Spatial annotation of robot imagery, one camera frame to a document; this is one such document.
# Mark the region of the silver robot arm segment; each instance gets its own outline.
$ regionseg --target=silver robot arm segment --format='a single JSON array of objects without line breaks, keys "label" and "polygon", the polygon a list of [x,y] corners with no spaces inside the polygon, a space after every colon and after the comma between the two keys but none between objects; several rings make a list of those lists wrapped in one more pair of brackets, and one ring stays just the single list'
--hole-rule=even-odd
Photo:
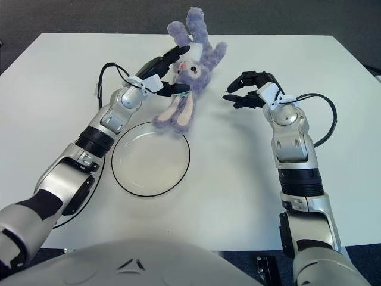
[{"label": "silver robot arm segment", "polygon": [[8,276],[28,264],[61,215],[74,214],[94,183],[105,153],[142,101],[154,93],[168,96],[189,90],[188,85],[168,85],[160,78],[189,46],[170,50],[145,64],[128,85],[113,92],[76,143],[71,143],[38,180],[31,198],[0,210],[0,271]]},{"label": "silver robot arm segment", "polygon": [[225,95],[235,108],[262,107],[273,129],[272,149],[282,187],[280,236],[283,252],[294,258],[296,285],[369,285],[339,252],[338,230],[324,192],[307,117],[270,73],[244,72],[227,89],[247,85],[258,90],[245,97]]}]

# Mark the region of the bunny face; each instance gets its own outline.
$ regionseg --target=bunny face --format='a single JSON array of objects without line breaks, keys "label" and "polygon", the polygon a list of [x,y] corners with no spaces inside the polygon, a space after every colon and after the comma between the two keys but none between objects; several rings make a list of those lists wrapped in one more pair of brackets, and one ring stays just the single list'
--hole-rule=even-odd
[{"label": "bunny face", "polygon": [[191,90],[200,93],[210,81],[209,70],[201,63],[186,60],[174,65],[174,82],[182,82]]}]

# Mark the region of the stuffed bunny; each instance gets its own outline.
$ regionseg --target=stuffed bunny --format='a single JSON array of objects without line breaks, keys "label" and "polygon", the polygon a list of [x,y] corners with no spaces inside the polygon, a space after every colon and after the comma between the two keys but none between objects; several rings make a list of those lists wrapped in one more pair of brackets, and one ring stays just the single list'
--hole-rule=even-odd
[{"label": "stuffed bunny", "polygon": [[172,125],[177,133],[186,133],[195,113],[197,99],[210,81],[211,71],[225,56],[227,45],[217,44],[215,49],[208,40],[204,13],[200,8],[191,8],[186,17],[186,25],[193,36],[188,36],[183,23],[174,21],[168,25],[168,33],[178,46],[190,46],[190,50],[173,64],[176,73],[175,83],[185,83],[190,91],[174,95],[171,105],[165,112],[154,118],[158,128]]}]

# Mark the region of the plate rim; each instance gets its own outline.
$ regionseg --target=plate rim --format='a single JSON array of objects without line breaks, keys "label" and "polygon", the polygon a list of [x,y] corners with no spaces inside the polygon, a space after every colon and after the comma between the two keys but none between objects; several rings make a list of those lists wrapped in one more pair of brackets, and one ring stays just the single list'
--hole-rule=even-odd
[{"label": "plate rim", "polygon": [[138,125],[135,125],[135,126],[131,127],[130,129],[128,129],[128,130],[127,130],[127,131],[126,131],[126,132],[125,132],[125,133],[118,139],[118,141],[115,143],[115,147],[113,148],[113,152],[111,153],[111,162],[110,162],[110,163],[111,163],[111,171],[112,171],[113,176],[114,176],[115,180],[117,181],[117,183],[118,183],[118,184],[119,184],[125,191],[129,192],[129,193],[132,194],[132,195],[135,195],[135,196],[137,196],[137,197],[142,197],[142,198],[158,197],[158,196],[160,196],[160,195],[163,195],[163,194],[165,194],[165,193],[171,191],[174,187],[176,187],[176,186],[183,180],[183,178],[185,177],[185,174],[186,174],[187,171],[188,171],[189,165],[190,165],[190,163],[191,163],[191,148],[190,148],[190,146],[189,146],[189,142],[188,142],[188,140],[186,139],[186,137],[184,136],[184,134],[182,134],[182,137],[184,137],[186,146],[188,147],[189,158],[188,158],[188,163],[187,163],[187,165],[186,165],[185,172],[184,172],[184,174],[182,175],[182,177],[176,182],[176,184],[174,184],[174,185],[173,185],[171,188],[169,188],[168,190],[166,190],[166,191],[164,191],[164,192],[161,192],[161,193],[159,193],[159,194],[155,194],[155,195],[140,195],[140,194],[135,194],[134,192],[129,191],[129,190],[126,189],[124,186],[122,186],[122,184],[118,181],[118,179],[117,179],[117,177],[116,177],[116,175],[115,175],[114,167],[113,167],[113,158],[114,158],[114,152],[115,152],[115,149],[117,148],[117,145],[118,145],[119,141],[120,141],[124,136],[126,136],[126,134],[127,134],[129,131],[131,131],[132,129],[134,129],[134,128],[140,126],[140,125],[144,125],[144,124],[148,124],[148,123],[151,123],[151,124],[152,124],[152,121],[143,122],[143,123],[140,123],[140,124],[138,124]]}]

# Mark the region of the black metal bracket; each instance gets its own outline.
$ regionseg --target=black metal bracket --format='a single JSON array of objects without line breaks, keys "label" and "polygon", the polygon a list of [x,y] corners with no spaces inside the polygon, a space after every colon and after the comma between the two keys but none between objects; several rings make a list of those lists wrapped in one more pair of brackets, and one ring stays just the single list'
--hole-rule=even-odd
[{"label": "black metal bracket", "polygon": [[282,286],[274,256],[257,256],[257,271],[265,286]]}]

